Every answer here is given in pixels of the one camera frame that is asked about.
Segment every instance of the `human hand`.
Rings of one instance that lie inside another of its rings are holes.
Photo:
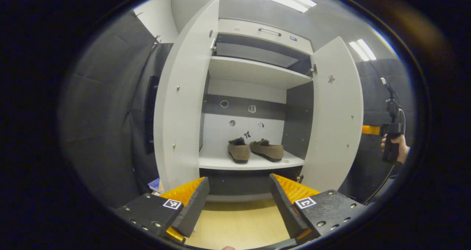
[[[384,152],[384,146],[386,145],[386,136],[381,140],[381,148]],[[404,163],[406,161],[407,155],[409,154],[410,147],[406,144],[406,138],[404,135],[391,139],[391,143],[398,143],[399,144],[399,155],[397,155],[397,161]]]

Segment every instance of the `floor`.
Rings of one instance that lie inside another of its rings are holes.
[[[273,199],[245,203],[207,202],[185,244],[212,250],[250,249],[289,239]]]

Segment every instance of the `ceiling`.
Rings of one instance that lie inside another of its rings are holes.
[[[171,0],[177,31],[181,32],[191,17],[210,0]],[[363,39],[379,59],[394,58],[396,54],[387,47],[379,34],[344,5],[336,0],[313,0],[317,3],[305,13],[300,13],[269,0],[220,0],[219,17],[237,18],[272,25],[311,40],[314,50],[337,36],[348,43]],[[360,57],[353,51],[356,61]]]

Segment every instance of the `open cabinet door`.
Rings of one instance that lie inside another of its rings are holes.
[[[303,184],[338,190],[350,171],[363,125],[363,93],[357,67],[341,37],[311,55],[314,111],[311,139],[301,171]]]
[[[211,0],[193,16],[173,44],[160,76],[153,135],[165,190],[199,178],[202,98],[218,15],[219,0]]]

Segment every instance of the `drawer handle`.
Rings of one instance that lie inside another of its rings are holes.
[[[266,28],[259,28],[259,31],[261,32],[261,31],[262,31],[262,29],[264,29],[264,30],[266,30],[266,31],[269,31],[269,32],[274,32],[274,33],[277,33],[277,34],[278,34],[278,36],[281,36],[281,33],[280,33],[280,32],[276,32],[276,31],[273,31],[273,30],[271,30],[271,29],[266,29]]]

